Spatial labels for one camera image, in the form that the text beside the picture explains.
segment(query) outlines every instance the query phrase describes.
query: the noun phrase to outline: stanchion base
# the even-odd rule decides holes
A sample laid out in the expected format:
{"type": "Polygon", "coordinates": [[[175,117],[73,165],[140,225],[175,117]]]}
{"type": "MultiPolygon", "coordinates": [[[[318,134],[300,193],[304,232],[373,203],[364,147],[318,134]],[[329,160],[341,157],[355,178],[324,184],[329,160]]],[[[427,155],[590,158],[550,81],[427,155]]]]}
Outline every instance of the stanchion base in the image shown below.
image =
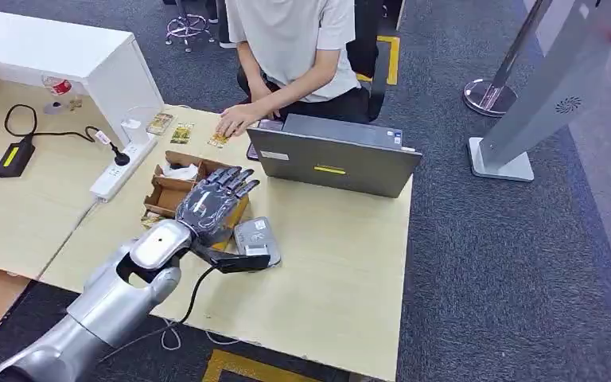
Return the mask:
{"type": "Polygon", "coordinates": [[[474,80],[465,85],[462,96],[465,100],[465,104],[470,109],[488,117],[500,118],[505,115],[514,102],[516,102],[517,95],[509,86],[504,85],[496,102],[490,109],[485,109],[481,106],[481,100],[484,98],[490,85],[490,80],[474,80]]]}
{"type": "Polygon", "coordinates": [[[532,181],[535,179],[531,161],[528,154],[522,153],[512,159],[508,164],[495,169],[487,168],[484,159],[481,157],[479,142],[483,138],[472,137],[469,139],[467,148],[469,149],[469,159],[472,161],[472,173],[478,177],[493,177],[495,179],[505,179],[508,181],[532,181]]]}

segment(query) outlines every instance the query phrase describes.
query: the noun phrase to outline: gray panel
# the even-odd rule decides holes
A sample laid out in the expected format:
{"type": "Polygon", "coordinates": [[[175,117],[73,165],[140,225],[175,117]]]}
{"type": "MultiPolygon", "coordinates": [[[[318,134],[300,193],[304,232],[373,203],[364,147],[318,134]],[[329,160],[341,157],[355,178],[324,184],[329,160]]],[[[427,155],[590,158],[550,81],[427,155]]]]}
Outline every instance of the gray panel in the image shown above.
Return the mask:
{"type": "Polygon", "coordinates": [[[269,176],[383,197],[397,197],[402,192],[422,157],[415,152],[285,131],[247,132],[269,176]]]}
{"type": "Polygon", "coordinates": [[[401,130],[306,115],[289,114],[282,131],[388,149],[402,148],[401,130]]]}

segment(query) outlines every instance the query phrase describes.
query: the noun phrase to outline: robot finger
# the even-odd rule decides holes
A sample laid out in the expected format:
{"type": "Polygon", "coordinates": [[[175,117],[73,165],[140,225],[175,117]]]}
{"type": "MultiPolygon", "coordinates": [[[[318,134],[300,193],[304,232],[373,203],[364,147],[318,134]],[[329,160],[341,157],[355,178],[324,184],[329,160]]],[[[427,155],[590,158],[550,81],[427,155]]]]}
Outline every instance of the robot finger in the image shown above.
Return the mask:
{"type": "Polygon", "coordinates": [[[256,187],[257,185],[259,185],[259,181],[258,180],[253,180],[250,181],[249,183],[247,183],[246,185],[242,186],[236,193],[235,196],[238,199],[242,199],[243,197],[245,197],[245,195],[247,195],[250,191],[253,190],[254,187],[256,187]]]}
{"type": "Polygon", "coordinates": [[[212,175],[207,177],[207,181],[210,183],[214,183],[215,181],[219,180],[221,175],[223,175],[225,172],[226,172],[226,169],[216,169],[214,170],[212,175]]]}
{"type": "Polygon", "coordinates": [[[230,169],[226,170],[224,175],[221,175],[219,180],[216,182],[220,185],[226,185],[226,183],[228,183],[241,169],[242,167],[239,166],[231,167],[230,169]]]}
{"type": "Polygon", "coordinates": [[[254,170],[252,169],[247,169],[244,170],[243,172],[241,172],[238,177],[236,177],[235,179],[233,179],[230,183],[228,183],[228,185],[226,186],[226,188],[231,191],[232,193],[235,192],[235,189],[237,189],[244,181],[247,180],[248,177],[250,177],[252,174],[254,173],[254,170]]]}

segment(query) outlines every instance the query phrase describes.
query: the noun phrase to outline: bottle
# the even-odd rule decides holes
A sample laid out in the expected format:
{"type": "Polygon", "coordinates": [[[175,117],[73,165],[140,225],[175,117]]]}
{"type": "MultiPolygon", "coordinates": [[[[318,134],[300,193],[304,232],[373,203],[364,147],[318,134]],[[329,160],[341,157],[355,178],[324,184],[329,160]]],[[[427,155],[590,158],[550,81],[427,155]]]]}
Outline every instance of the bottle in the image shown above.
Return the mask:
{"type": "Polygon", "coordinates": [[[74,111],[83,106],[83,100],[72,90],[72,83],[68,80],[42,76],[41,81],[43,86],[55,96],[54,108],[63,107],[69,111],[74,111]]]}

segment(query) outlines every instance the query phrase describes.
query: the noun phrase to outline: white t-shirt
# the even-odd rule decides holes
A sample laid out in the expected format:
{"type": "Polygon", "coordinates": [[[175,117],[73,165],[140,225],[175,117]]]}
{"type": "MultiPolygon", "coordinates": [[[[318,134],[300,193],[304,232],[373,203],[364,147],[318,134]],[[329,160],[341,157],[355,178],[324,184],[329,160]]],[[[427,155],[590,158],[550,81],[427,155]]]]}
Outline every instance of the white t-shirt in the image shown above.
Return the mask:
{"type": "Polygon", "coordinates": [[[345,44],[355,40],[354,0],[226,0],[231,42],[247,41],[268,80],[283,88],[313,67],[315,53],[341,50],[333,80],[302,101],[322,102],[360,82],[345,44]]]}

